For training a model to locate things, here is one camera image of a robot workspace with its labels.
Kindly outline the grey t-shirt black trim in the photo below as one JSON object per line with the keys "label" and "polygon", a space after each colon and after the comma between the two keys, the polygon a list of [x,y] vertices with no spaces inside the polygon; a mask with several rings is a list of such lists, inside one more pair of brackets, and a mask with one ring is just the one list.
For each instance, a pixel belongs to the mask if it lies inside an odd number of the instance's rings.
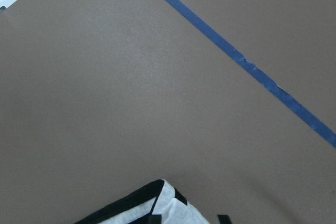
{"label": "grey t-shirt black trim", "polygon": [[95,211],[77,223],[207,224],[209,221],[175,187],[164,179],[158,179]]}

